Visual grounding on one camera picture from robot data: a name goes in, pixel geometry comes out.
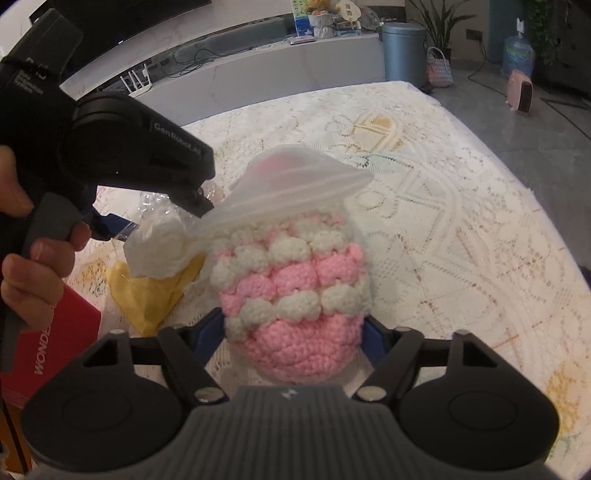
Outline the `person's left hand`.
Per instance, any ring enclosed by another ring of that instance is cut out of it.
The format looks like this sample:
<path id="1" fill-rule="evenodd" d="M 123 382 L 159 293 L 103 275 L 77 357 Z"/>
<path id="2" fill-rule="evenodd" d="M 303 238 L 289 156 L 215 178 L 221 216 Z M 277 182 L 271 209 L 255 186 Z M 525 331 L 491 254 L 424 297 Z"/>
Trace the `person's left hand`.
<path id="1" fill-rule="evenodd" d="M 1 212 L 24 217 L 33 203 L 17 180 L 15 157 L 6 146 L 1 148 Z M 75 254 L 84 249 L 91 231 L 78 223 L 67 241 L 39 238 L 31 246 L 28 258 L 8 255 L 2 262 L 1 297 L 32 331 L 47 328 L 55 305 L 63 296 L 63 279 L 74 268 Z"/>

